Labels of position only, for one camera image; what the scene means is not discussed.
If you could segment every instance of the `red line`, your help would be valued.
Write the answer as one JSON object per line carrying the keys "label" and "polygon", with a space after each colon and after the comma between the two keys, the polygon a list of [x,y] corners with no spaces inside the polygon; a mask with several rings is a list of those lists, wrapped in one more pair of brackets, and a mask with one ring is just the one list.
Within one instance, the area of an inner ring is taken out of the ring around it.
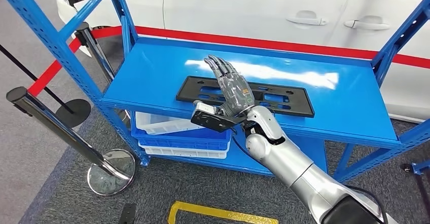
{"label": "red line", "polygon": [[[360,50],[352,48],[336,48],[318,45],[308,45],[308,44],[298,44],[298,43],[286,43],[278,41],[268,41],[261,39],[251,39],[251,38],[238,38],[235,36],[228,35],[215,35],[215,34],[204,34],[188,31],[179,30],[167,30],[159,28],[150,28],[136,26],[137,33],[144,35],[161,36],[166,38],[174,39],[185,39],[199,42],[207,43],[218,43],[218,44],[228,44],[234,46],[244,46],[253,48],[264,48],[273,50],[282,50],[298,53],[311,53],[311,54],[321,54],[329,56],[340,56],[340,57],[350,57],[350,58],[361,58],[361,59],[372,59],[377,52],[369,50]],[[120,26],[108,27],[103,29],[93,30],[92,34],[94,38],[105,38],[108,36],[120,35],[122,32]],[[69,47],[73,52],[79,48],[80,42],[74,39]],[[408,55],[397,54],[394,59],[394,63],[428,68],[430,69],[430,59],[413,57]],[[54,78],[54,76],[60,71],[61,64],[55,60],[46,71],[40,76],[40,78],[28,89],[29,93],[33,96],[37,96],[46,85]]]}
{"label": "red line", "polygon": [[[72,52],[76,52],[81,43],[78,39],[74,39],[70,44],[69,48]],[[49,67],[43,72],[43,74],[33,83],[28,89],[28,92],[37,96],[46,87],[46,85],[54,78],[54,76],[61,70],[61,64],[55,60]]]}

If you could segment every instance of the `yellow tape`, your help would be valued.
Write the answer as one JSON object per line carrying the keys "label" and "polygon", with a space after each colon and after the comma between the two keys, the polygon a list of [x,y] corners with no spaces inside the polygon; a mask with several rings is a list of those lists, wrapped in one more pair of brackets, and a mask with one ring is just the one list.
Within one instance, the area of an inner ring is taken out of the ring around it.
{"label": "yellow tape", "polygon": [[230,220],[238,220],[244,221],[252,224],[278,224],[278,220],[271,219],[268,217],[262,217],[257,215],[244,214],[240,212],[221,210],[201,205],[194,205],[190,203],[185,203],[181,201],[175,201],[172,205],[169,213],[168,224],[175,224],[176,221],[176,213],[178,210],[184,210],[188,212],[210,215],[214,217],[230,219]]}

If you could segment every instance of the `silver robotic arm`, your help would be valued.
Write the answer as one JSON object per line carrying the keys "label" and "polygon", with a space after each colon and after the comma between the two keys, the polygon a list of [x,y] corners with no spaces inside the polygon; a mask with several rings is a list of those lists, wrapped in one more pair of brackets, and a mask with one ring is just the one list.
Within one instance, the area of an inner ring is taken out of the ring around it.
{"label": "silver robotic arm", "polygon": [[397,223],[390,216],[384,216],[385,213],[381,213],[372,200],[340,184],[318,168],[287,137],[267,108],[254,105],[254,97],[245,79],[229,63],[214,56],[205,61],[219,82],[226,78],[239,79],[224,86],[220,83],[226,97],[222,106],[196,101],[191,119],[193,123],[219,132],[241,124],[249,154],[297,195],[318,224]]}

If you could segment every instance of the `blue metal shelf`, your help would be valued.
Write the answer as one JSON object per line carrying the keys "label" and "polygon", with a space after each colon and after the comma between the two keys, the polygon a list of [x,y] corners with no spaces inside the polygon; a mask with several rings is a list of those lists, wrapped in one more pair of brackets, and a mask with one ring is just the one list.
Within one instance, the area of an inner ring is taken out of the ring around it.
{"label": "blue metal shelf", "polygon": [[[89,0],[60,32],[34,0],[7,0],[82,91],[147,166],[150,157],[116,114],[116,108],[189,118],[192,105],[175,100],[186,76],[212,77],[202,58],[214,54],[233,62],[247,80],[304,87],[315,117],[276,115],[304,153],[327,170],[324,139],[347,142],[334,178],[347,181],[430,140],[430,120],[397,137],[379,87],[393,56],[430,19],[430,0],[423,0],[372,60],[297,54],[215,44],[138,38],[125,0],[112,0],[121,21],[125,62],[103,94],[67,46],[66,39],[101,0]],[[238,141],[243,144],[243,137]],[[380,147],[346,167],[354,144]],[[165,157],[178,161],[270,173],[235,144],[227,159]]]}
{"label": "blue metal shelf", "polygon": [[386,148],[400,144],[370,62],[358,59],[139,38],[102,101],[189,119],[192,103],[175,96],[187,76],[213,77],[203,62],[208,54],[232,62],[250,82],[306,88],[315,117],[277,114],[286,132]]}

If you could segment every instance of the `robot finger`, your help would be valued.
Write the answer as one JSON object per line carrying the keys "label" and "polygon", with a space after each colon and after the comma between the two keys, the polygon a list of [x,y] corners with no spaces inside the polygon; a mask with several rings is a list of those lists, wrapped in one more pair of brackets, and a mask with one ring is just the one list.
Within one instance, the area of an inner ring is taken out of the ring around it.
{"label": "robot finger", "polygon": [[209,58],[204,58],[203,59],[207,64],[209,64],[210,68],[212,69],[213,73],[215,74],[216,78],[221,77],[223,74],[220,72],[220,69],[218,67],[218,65],[215,64],[215,61],[213,61],[212,59]]}
{"label": "robot finger", "polygon": [[227,63],[227,70],[230,73],[237,73],[236,69],[231,65],[231,63],[229,63],[229,62],[226,62],[226,63]]}
{"label": "robot finger", "polygon": [[223,75],[228,73],[225,61],[223,59],[213,55],[208,55],[208,57],[215,62],[215,64],[218,66],[219,70]]}

